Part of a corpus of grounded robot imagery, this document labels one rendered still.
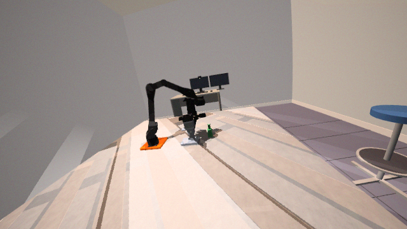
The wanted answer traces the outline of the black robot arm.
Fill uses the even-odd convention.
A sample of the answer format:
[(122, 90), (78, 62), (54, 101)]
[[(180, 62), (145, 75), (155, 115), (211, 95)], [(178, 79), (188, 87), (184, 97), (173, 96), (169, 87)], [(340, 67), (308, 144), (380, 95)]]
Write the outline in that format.
[(147, 141), (149, 148), (158, 146), (158, 143), (159, 143), (158, 137), (156, 136), (156, 133), (158, 130), (158, 122), (155, 122), (154, 96), (155, 96), (156, 89), (160, 88), (162, 86), (174, 89), (174, 90), (182, 93), (186, 97), (194, 98), (194, 99), (184, 98), (183, 102), (186, 101), (187, 108), (194, 107), (195, 105), (196, 106), (205, 105), (204, 97), (203, 96), (197, 97), (195, 95), (195, 92), (193, 89), (180, 87), (179, 85), (175, 85), (166, 80), (160, 80), (156, 83), (148, 83), (146, 85), (146, 94), (148, 96), (149, 123), (148, 123), (148, 130), (146, 131), (146, 141)]

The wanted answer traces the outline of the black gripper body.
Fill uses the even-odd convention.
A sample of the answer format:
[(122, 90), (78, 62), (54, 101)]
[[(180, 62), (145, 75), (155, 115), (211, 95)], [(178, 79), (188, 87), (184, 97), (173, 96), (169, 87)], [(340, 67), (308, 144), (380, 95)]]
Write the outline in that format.
[[(201, 113), (196, 115), (195, 106), (187, 108), (188, 114), (192, 114), (194, 119), (198, 119), (198, 117), (204, 118), (206, 117), (205, 113)], [(182, 121), (182, 116), (179, 117), (179, 121)]]

